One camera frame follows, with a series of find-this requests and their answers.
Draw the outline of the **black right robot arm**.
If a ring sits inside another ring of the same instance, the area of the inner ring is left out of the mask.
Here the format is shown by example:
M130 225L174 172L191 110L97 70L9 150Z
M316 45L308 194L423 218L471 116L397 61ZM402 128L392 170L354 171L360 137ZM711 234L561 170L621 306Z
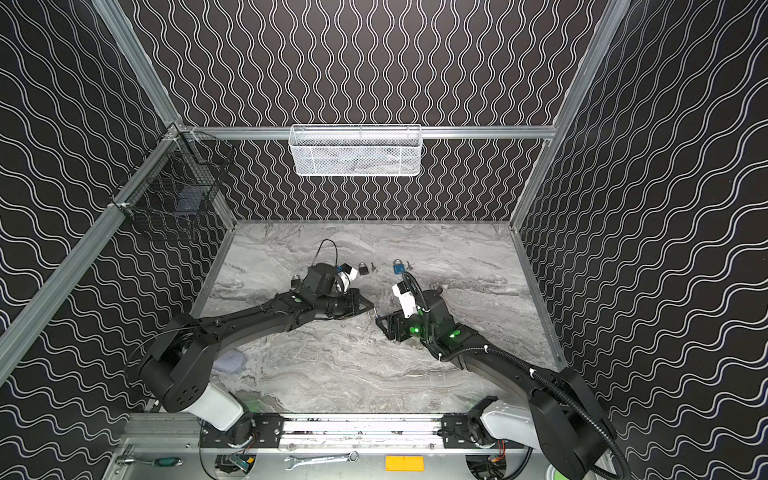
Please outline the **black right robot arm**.
M583 479L589 472L603 479L630 477L615 427L573 369L556 372L499 348L457 322L439 289L423 291L399 282L392 291L399 309L376 320L388 339L415 338L436 360L483 376L524 401L529 430L513 419L512 407L501 399L478 403L468 414L473 441L511 440L539 450L567 479Z

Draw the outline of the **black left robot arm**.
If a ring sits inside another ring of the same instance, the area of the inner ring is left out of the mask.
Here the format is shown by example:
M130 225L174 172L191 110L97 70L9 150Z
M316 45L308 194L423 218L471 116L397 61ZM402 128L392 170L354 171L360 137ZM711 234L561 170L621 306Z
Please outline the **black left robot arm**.
M223 354L270 335L313 321L335 321L374 310L374 303L351 286L357 271L347 264L318 263L288 291L234 313L173 318L137 365L138 379L171 413L189 413L243 443L251 434L251 415L232 394L210 381Z

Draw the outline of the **blue padlock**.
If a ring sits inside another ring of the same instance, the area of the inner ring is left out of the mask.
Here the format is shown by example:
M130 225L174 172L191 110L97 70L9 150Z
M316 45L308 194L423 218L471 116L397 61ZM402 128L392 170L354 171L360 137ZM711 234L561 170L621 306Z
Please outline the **blue padlock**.
M393 271L395 275L404 275L410 273L413 267L409 261L403 261L401 259L395 259L393 261Z

